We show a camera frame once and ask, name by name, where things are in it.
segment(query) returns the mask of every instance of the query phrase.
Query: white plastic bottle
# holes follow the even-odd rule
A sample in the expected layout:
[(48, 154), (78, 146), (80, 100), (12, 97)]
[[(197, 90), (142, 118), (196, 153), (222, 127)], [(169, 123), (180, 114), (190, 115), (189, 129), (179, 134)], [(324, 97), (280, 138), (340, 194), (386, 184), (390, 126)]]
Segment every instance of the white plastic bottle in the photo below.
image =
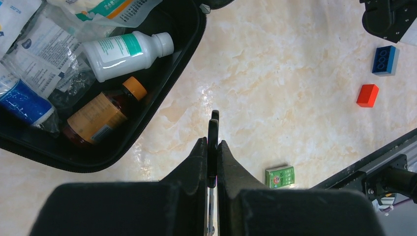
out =
[(174, 53), (174, 43), (166, 32), (151, 37), (134, 31), (86, 42), (82, 46), (99, 82), (147, 69), (156, 58)]

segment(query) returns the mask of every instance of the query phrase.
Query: black case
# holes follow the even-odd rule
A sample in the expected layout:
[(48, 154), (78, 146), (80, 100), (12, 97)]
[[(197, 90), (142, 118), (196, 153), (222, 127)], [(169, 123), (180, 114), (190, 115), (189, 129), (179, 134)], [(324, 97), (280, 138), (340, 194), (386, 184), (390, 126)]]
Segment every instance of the black case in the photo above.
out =
[(148, 35), (168, 32), (175, 52), (157, 59), (151, 68), (96, 82), (75, 105), (78, 110), (103, 90), (118, 88), (130, 76), (146, 81), (148, 95), (128, 121), (110, 137), (91, 149), (76, 148), (65, 137), (27, 127), (5, 110), (0, 110), (0, 148), (36, 162), (71, 172), (101, 171), (116, 163), (135, 143), (177, 81), (199, 45), (206, 29), (209, 10), (222, 8), (233, 0), (163, 0), (136, 29)]

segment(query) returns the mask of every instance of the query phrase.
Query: orange bottle cap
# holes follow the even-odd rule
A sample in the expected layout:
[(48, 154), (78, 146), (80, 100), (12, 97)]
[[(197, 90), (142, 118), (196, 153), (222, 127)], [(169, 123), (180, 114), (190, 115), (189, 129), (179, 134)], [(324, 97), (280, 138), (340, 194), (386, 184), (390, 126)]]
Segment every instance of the orange bottle cap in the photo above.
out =
[(126, 80), (123, 83), (123, 86), (125, 86), (138, 101), (140, 101), (148, 93), (143, 85), (133, 76)]

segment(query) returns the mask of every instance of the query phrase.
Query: marble countertop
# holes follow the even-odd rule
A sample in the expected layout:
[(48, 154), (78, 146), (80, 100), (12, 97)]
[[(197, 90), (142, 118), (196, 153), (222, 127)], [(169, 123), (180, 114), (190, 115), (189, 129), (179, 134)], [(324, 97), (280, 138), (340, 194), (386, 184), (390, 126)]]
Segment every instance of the marble countertop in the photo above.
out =
[[(358, 0), (237, 0), (212, 11), (203, 40), (136, 144), (93, 174), (47, 167), (0, 150), (0, 232), (25, 235), (52, 190), (80, 181), (162, 179), (207, 135), (253, 176), (295, 167), (308, 188), (417, 127), (417, 47), (398, 43), (397, 74), (371, 74), (375, 49), (392, 45), (362, 27)], [(359, 107), (377, 84), (374, 108)]]

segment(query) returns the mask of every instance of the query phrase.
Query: small green package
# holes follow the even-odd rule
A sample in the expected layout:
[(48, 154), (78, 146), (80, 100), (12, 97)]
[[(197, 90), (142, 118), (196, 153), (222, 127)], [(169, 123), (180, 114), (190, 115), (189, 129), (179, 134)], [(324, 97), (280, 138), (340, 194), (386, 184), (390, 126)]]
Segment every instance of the small green package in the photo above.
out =
[(265, 170), (265, 184), (272, 189), (280, 188), (295, 182), (293, 166), (284, 166)]

